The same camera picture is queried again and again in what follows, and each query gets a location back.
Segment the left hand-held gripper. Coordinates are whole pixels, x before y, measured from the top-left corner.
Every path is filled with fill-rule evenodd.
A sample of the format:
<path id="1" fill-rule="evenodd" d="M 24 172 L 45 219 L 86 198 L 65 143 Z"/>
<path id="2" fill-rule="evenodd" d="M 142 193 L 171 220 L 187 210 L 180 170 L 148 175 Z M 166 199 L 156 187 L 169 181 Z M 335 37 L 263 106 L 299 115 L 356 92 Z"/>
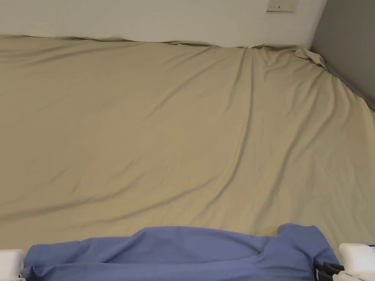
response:
<path id="1" fill-rule="evenodd" d="M 20 276 L 25 252 L 21 249 L 0 250 L 0 280 L 24 281 Z"/>

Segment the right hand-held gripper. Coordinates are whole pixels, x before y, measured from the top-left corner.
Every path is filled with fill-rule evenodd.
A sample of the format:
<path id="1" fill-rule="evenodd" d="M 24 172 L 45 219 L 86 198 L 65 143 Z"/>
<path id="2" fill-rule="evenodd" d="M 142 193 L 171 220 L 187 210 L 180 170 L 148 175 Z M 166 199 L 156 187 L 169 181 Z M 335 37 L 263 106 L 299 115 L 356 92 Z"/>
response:
<path id="1" fill-rule="evenodd" d="M 316 263 L 316 281 L 333 281 L 333 275 L 338 275 L 341 271 L 340 280 L 375 280 L 375 246 L 342 243 L 339 246 L 339 251 L 343 258 L 343 266 L 334 263 Z"/>

